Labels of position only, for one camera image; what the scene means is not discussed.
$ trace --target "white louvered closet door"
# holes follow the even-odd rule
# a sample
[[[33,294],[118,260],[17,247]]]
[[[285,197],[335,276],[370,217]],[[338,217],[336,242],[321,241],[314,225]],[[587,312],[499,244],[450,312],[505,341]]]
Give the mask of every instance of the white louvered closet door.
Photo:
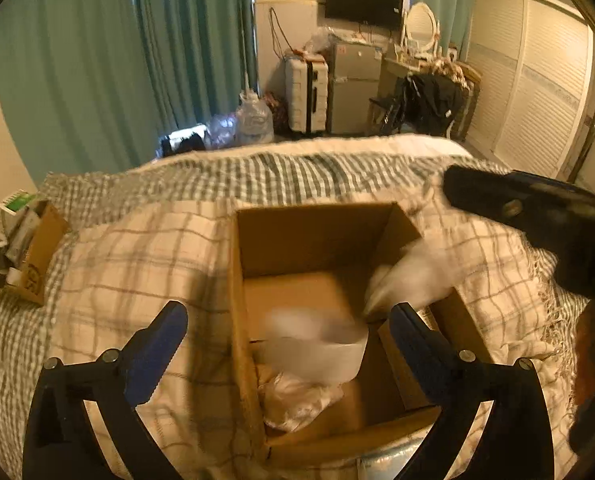
[[[484,155],[495,147],[513,90],[524,0],[475,0],[467,62],[482,73],[468,140]]]
[[[579,19],[528,0],[519,78],[494,154],[514,169],[555,176],[586,101],[593,35]]]

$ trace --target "bedspread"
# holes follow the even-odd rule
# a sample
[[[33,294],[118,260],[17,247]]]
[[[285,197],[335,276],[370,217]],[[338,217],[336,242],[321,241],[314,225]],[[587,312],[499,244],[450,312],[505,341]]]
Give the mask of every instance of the bedspread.
[[[44,307],[0,296],[0,462],[20,477],[26,416],[49,354],[71,363],[121,348],[168,299],[188,307],[188,335],[138,412],[185,478],[357,478],[362,468],[384,471],[390,458],[410,454],[424,431],[370,458],[321,468],[277,472],[253,462],[232,380],[225,292],[228,216],[236,208],[396,200],[426,240],[466,267],[457,288],[494,360],[533,358],[561,478],[574,460],[565,436],[573,327],[584,300],[552,283],[553,259],[519,232],[446,204],[441,173],[453,163],[504,171],[461,157],[258,153],[142,173],[50,176],[40,192],[73,231],[53,258]],[[488,409],[481,407],[455,470],[468,462]],[[89,412],[104,453],[122,472],[95,406]]]

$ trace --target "metal bolt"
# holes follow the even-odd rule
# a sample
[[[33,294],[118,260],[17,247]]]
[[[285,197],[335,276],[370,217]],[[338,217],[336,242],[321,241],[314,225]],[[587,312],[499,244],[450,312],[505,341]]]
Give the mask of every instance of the metal bolt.
[[[522,202],[518,199],[511,200],[510,202],[506,202],[501,209],[504,216],[508,218],[512,218],[514,216],[519,215],[522,212]]]
[[[461,350],[459,353],[459,358],[466,363],[472,363],[475,361],[475,354],[470,350]]]
[[[114,348],[106,350],[101,355],[101,360],[104,361],[105,363],[114,363],[115,361],[117,361],[118,358],[119,358],[119,350],[116,350]]]
[[[44,363],[44,368],[46,370],[52,370],[53,368],[57,368],[59,364],[59,359],[57,357],[49,357],[46,362]]]
[[[533,363],[531,362],[530,359],[527,359],[526,357],[523,357],[522,359],[519,360],[519,366],[521,368],[524,368],[524,370],[532,370],[533,369]]]

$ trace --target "refrigerator door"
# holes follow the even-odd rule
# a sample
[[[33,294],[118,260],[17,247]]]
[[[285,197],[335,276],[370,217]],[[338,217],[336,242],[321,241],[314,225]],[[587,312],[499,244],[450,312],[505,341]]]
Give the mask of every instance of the refrigerator door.
[[[357,43],[336,43],[333,76],[335,79],[379,79],[382,50]]]
[[[338,80],[331,84],[328,131],[357,135],[368,131],[369,99],[377,95],[378,80]]]

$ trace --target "television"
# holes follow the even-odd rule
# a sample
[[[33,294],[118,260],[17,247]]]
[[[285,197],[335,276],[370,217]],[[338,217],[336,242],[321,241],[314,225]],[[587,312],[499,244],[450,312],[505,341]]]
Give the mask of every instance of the television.
[[[399,30],[404,0],[326,0],[324,17]]]

